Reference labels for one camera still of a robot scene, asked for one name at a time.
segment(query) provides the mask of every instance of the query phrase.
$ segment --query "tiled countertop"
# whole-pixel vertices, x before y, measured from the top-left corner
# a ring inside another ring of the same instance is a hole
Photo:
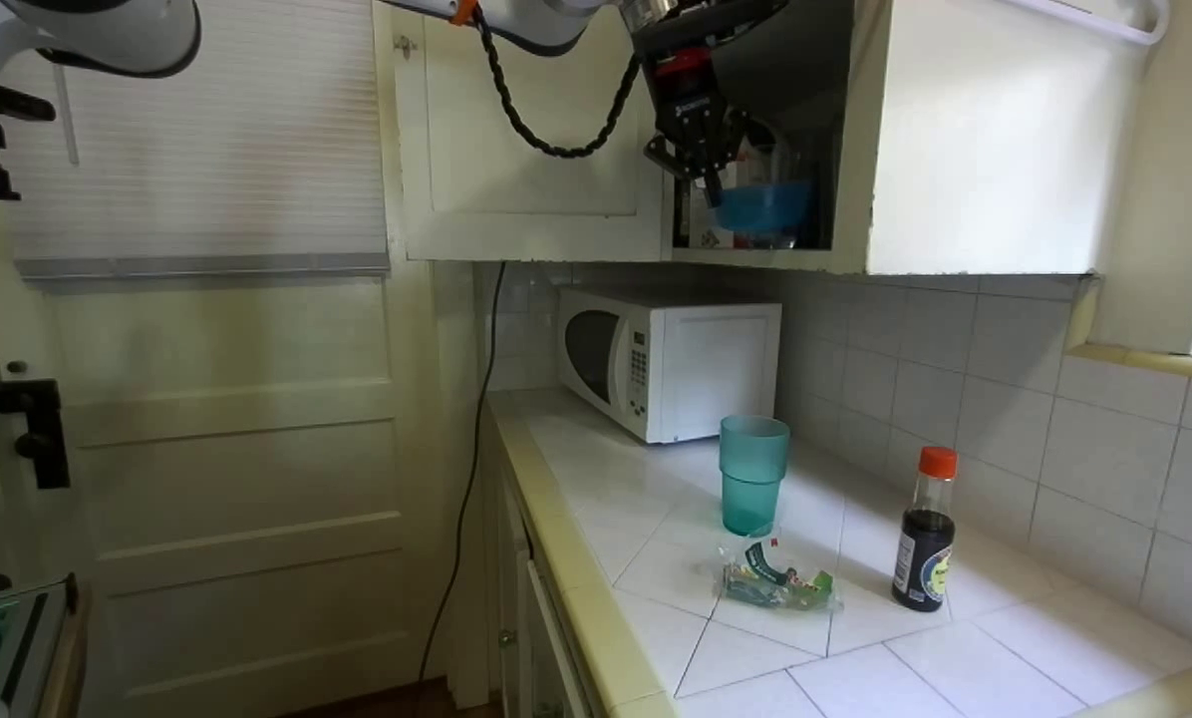
[[[495,400],[505,442],[528,442],[518,490],[567,600],[611,593],[677,712],[1085,712],[1192,668],[1192,640],[1007,551],[958,530],[948,600],[911,612],[887,597],[902,499],[796,449],[776,537],[838,578],[833,608],[760,608],[719,597],[719,567],[744,541],[719,518],[719,445],[641,445],[563,389]],[[602,682],[636,648],[580,648]]]

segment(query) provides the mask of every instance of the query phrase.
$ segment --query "soy sauce bottle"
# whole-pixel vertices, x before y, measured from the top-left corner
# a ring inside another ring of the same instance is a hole
[[[948,551],[951,551],[951,481],[958,449],[919,445],[919,476],[911,481],[911,503],[902,522],[902,551],[893,593],[910,608],[940,608],[948,590]]]

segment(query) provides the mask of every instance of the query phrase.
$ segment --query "black cable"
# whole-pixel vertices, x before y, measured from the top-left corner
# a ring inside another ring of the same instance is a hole
[[[479,380],[479,400],[474,400],[474,440],[469,440],[469,476],[465,476],[465,485],[461,485],[461,499],[459,499],[459,518],[453,518],[453,541],[449,541],[449,571],[446,571],[446,581],[443,581],[443,593],[438,593],[438,607],[434,607],[434,616],[431,616],[431,631],[425,631],[425,640],[421,640],[421,662],[420,662],[420,682],[416,682],[416,711],[420,712],[420,702],[421,702],[421,676],[425,676],[425,666],[431,666],[431,648],[434,648],[434,634],[438,634],[438,620],[446,612],[446,600],[449,600],[449,590],[459,586],[459,575],[461,575],[461,554],[465,554],[465,509],[469,509],[469,494],[474,494],[474,478],[479,478],[479,434],[483,434],[483,410],[486,410],[486,382],[498,365],[498,305],[503,305],[503,281],[505,281],[505,268],[509,263],[498,263],[498,276],[489,281],[489,305],[486,305],[486,362],[483,362],[483,380]]]
[[[503,55],[498,55],[498,43],[489,39],[489,27],[483,18],[483,11],[474,9],[474,25],[479,25],[479,39],[483,39],[483,55],[486,55],[486,66],[489,66],[489,83],[498,86],[503,97],[503,111],[509,119],[509,126],[539,151],[546,156],[558,156],[558,160],[584,160],[592,156],[611,132],[616,126],[623,111],[624,111],[624,99],[631,99],[631,86],[632,86],[632,77],[636,77],[636,55],[631,55],[624,71],[623,71],[623,83],[616,83],[616,97],[611,99],[611,111],[602,119],[602,132],[590,138],[590,144],[576,144],[576,147],[567,147],[567,144],[546,144],[539,132],[528,132],[513,107],[513,97],[505,86],[505,71],[503,71]]]

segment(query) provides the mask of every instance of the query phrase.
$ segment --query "teal plastic cup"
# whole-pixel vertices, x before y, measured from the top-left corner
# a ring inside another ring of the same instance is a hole
[[[776,522],[789,425],[760,413],[725,413],[719,434],[721,526],[760,537]]]

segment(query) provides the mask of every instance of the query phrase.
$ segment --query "microwave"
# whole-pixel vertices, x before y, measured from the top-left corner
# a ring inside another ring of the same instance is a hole
[[[719,434],[721,413],[768,413],[780,305],[661,287],[567,287],[558,382],[641,442]]]

